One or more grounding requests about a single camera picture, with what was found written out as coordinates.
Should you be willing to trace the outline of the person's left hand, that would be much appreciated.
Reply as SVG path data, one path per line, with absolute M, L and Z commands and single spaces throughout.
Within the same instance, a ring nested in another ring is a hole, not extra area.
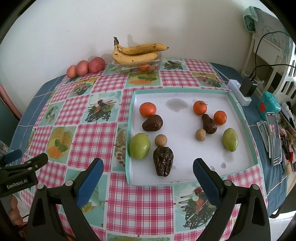
M 18 209 L 18 200 L 17 198 L 12 195 L 10 199 L 10 207 L 11 210 L 9 212 L 9 218 L 15 225 L 22 226 L 23 225 L 23 218 L 20 215 L 20 211 Z

